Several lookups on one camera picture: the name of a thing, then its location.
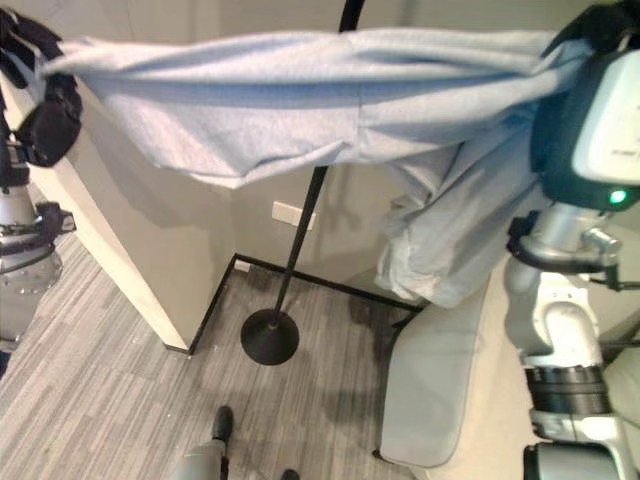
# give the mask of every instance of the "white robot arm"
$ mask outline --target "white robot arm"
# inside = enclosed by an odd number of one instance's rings
[[[32,46],[51,59],[62,54],[57,46],[60,38],[11,10],[0,9],[0,21],[2,73],[17,88],[25,88],[22,71],[35,69]],[[62,263],[55,253],[55,238],[75,230],[73,216],[57,203],[34,208],[27,190],[28,164],[52,167],[71,148],[80,132],[82,102],[73,78],[55,75],[47,79],[43,101],[17,130],[11,131],[4,118],[1,91],[0,107],[0,355],[4,368],[40,298],[60,277]]]
[[[620,418],[602,375],[589,274],[620,282],[613,212],[640,199],[640,50],[594,57],[576,87],[540,108],[534,169],[554,202],[510,231],[506,328],[521,354],[535,433],[525,480],[637,480]]]

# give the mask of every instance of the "pole base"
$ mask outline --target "pole base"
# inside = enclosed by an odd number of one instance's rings
[[[280,312],[273,325],[275,310],[266,309],[252,313],[244,322],[240,333],[242,348],[247,355],[261,365],[280,365],[298,349],[300,335],[293,319]]]

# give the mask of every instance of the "person's foot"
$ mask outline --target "person's foot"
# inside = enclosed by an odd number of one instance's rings
[[[211,429],[211,438],[213,440],[222,440],[224,443],[229,441],[231,432],[233,431],[233,411],[226,405],[220,407],[216,412],[216,418],[213,421]]]
[[[300,475],[295,470],[285,470],[280,480],[300,480]]]

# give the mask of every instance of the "stand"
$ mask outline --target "stand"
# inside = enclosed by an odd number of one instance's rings
[[[346,1],[340,20],[340,33],[357,28],[363,5],[364,0]],[[253,361],[262,365],[280,365],[289,360],[298,349],[300,343],[298,327],[289,315],[282,312],[282,302],[287,295],[311,214],[318,201],[328,169],[329,167],[316,167],[313,170],[275,308],[259,310],[251,314],[242,326],[240,333],[242,348]]]

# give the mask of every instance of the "gray carpet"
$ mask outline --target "gray carpet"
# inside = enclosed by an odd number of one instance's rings
[[[300,349],[254,364],[243,320],[272,306],[278,276],[234,272],[197,353],[168,351],[78,240],[59,247],[63,279],[38,310],[0,385],[0,478],[166,479],[236,415],[230,479],[409,479],[372,458],[389,323],[405,312],[293,280],[285,300]]]

